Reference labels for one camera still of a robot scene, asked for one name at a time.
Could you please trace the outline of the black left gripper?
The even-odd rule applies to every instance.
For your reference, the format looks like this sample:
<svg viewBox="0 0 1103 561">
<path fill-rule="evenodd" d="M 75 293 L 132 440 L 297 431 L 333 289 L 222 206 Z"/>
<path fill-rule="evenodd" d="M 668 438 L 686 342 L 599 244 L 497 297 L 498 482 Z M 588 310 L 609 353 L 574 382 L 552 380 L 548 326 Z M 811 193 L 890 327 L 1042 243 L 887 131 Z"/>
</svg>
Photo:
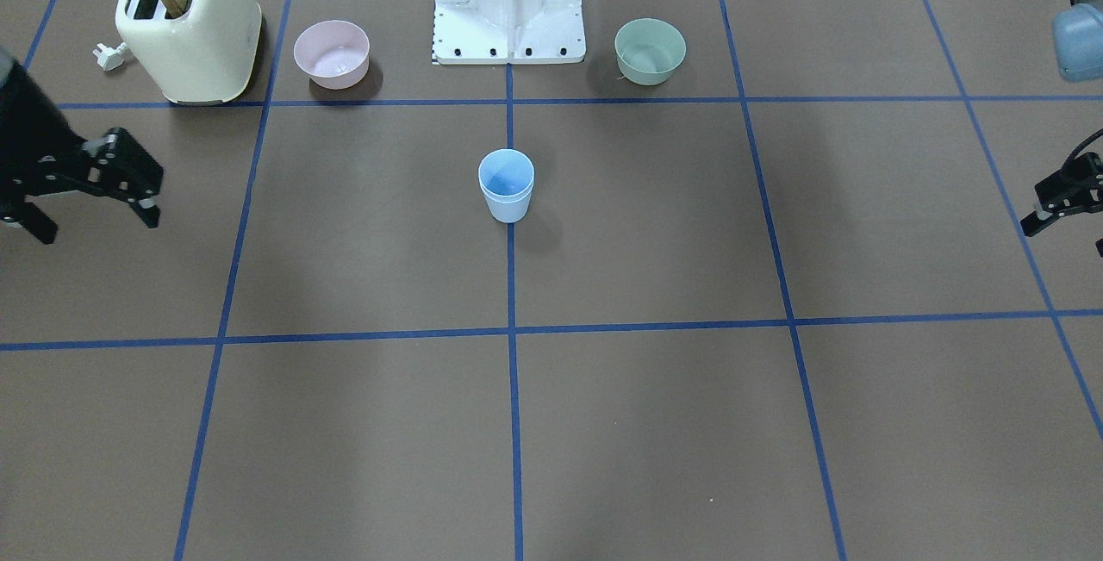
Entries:
<svg viewBox="0 0 1103 561">
<path fill-rule="evenodd" d="M 1034 211 L 1019 222 L 1026 238 L 1034 238 L 1065 215 L 1100 211 L 1100 157 L 1088 148 L 1101 136 L 1099 129 L 1080 141 L 1060 168 L 1035 184 Z M 1095 247 L 1103 256 L 1103 239 L 1096 240 Z"/>
</svg>

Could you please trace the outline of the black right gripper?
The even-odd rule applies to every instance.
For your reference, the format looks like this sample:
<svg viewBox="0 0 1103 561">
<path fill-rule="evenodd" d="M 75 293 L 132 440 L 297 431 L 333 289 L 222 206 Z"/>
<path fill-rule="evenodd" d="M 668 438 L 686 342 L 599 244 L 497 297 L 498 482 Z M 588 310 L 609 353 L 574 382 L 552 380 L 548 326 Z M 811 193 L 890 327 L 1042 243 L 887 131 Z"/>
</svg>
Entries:
<svg viewBox="0 0 1103 561">
<path fill-rule="evenodd" d="M 13 216 L 13 223 L 51 246 L 58 224 L 28 196 L 81 191 L 121 201 L 147 228 L 157 228 L 164 175 L 165 169 L 124 128 L 111 128 L 98 140 L 68 134 L 60 142 L 9 142 L 3 145 L 3 216 Z"/>
</svg>

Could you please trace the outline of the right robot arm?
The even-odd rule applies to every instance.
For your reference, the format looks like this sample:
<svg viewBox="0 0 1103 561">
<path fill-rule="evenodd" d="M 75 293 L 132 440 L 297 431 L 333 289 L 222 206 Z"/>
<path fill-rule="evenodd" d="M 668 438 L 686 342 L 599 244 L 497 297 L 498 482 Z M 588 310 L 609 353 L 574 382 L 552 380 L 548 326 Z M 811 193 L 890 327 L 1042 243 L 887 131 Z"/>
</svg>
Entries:
<svg viewBox="0 0 1103 561">
<path fill-rule="evenodd" d="M 32 198 L 82 192 L 125 203 L 146 227 L 160 223 L 157 198 L 163 168 L 124 128 L 94 140 L 76 134 L 52 99 L 28 74 L 56 0 L 49 0 L 24 57 L 3 50 L 1 97 L 1 216 L 40 242 L 52 244 L 58 224 Z"/>
</svg>

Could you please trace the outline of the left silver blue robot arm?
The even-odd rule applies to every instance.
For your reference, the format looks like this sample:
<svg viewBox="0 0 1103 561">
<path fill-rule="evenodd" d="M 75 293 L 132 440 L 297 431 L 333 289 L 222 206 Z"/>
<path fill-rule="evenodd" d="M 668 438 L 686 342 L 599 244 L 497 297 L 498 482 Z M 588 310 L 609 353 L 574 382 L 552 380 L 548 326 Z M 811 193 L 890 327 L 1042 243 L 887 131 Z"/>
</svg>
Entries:
<svg viewBox="0 0 1103 561">
<path fill-rule="evenodd" d="M 1051 32 L 1060 78 L 1071 83 L 1102 78 L 1102 0 L 1069 0 L 1052 20 Z M 1088 134 L 1051 175 L 1035 184 L 1034 211 L 1020 220 L 1032 238 L 1053 223 L 1102 211 L 1102 130 Z"/>
</svg>

